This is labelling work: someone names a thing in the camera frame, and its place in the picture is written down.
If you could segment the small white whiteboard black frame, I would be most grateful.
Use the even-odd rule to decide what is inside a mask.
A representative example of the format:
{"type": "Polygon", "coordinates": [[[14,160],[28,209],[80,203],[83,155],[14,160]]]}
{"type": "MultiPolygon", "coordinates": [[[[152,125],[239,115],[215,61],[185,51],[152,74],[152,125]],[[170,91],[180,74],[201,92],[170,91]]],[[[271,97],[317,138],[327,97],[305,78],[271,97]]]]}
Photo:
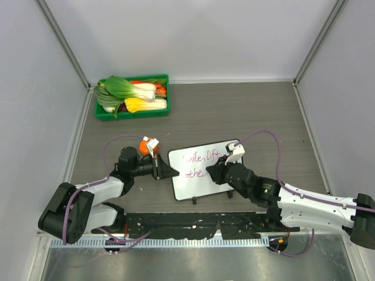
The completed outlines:
{"type": "Polygon", "coordinates": [[[170,150],[169,165],[179,172],[178,176],[172,178],[175,199],[182,201],[233,191],[227,183],[216,184],[206,168],[215,165],[220,157],[227,156],[226,146],[238,141],[238,139],[229,139],[170,150]]]}

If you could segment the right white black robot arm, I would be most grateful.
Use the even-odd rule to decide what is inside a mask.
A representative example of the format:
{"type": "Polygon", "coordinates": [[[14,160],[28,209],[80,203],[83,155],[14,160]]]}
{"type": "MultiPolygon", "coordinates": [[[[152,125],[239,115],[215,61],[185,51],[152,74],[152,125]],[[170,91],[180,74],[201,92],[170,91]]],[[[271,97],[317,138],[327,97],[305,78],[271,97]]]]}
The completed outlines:
{"type": "Polygon", "coordinates": [[[211,180],[228,184],[242,197],[267,210],[265,226],[271,231],[310,228],[347,234],[352,243],[374,249],[374,200],[359,193],[355,198],[335,197],[303,190],[256,175],[241,163],[227,163],[221,157],[208,166],[211,180]]]}

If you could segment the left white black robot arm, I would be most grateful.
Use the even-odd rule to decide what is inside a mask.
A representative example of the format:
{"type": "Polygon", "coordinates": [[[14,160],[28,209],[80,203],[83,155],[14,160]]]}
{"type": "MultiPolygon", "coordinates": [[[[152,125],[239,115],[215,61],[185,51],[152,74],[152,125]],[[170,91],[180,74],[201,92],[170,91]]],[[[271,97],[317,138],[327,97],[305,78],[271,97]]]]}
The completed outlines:
{"type": "Polygon", "coordinates": [[[126,195],[139,176],[155,180],[178,176],[159,155],[140,157],[136,148],[125,147],[110,175],[92,183],[61,183],[38,220],[38,228],[64,244],[74,244],[81,236],[97,228],[113,234],[124,229],[124,209],[108,200],[126,195]]]}

